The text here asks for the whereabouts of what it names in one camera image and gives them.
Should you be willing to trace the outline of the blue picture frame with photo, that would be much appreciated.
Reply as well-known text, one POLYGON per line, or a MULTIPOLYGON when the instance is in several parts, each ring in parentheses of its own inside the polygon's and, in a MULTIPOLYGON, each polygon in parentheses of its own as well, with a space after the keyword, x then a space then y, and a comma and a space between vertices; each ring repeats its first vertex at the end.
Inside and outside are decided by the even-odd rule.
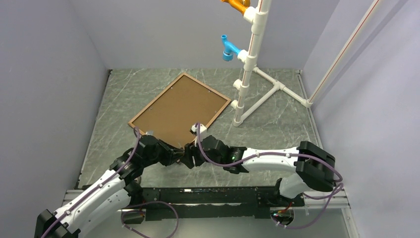
POLYGON ((192 76, 182 73, 130 121, 142 134, 148 131, 176 148, 194 140, 191 126, 209 127, 231 100, 192 76))

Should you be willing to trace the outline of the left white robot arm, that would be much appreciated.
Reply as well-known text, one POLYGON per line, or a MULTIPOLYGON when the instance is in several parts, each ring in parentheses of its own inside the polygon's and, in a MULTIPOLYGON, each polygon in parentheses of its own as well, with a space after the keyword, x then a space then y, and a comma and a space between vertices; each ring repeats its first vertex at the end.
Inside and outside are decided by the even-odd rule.
POLYGON ((90 187, 66 205, 44 210, 36 221, 36 238, 80 238, 108 215, 124 208, 142 208, 160 203, 144 191, 136 179, 144 169, 182 162, 194 166, 193 143, 175 148, 152 135, 138 135, 134 147, 114 160, 110 168, 90 187))

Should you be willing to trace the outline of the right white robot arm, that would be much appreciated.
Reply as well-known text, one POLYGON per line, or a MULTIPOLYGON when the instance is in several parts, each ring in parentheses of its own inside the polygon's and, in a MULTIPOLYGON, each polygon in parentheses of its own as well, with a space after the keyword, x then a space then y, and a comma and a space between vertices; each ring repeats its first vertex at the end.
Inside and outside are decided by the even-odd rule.
POLYGON ((335 157, 309 141, 287 149, 262 150, 228 146, 208 136, 186 145, 180 161, 190 169, 208 162, 232 174, 287 172, 289 176, 280 178, 273 192, 273 200, 279 206, 309 190, 332 192, 343 180, 335 169, 335 157))

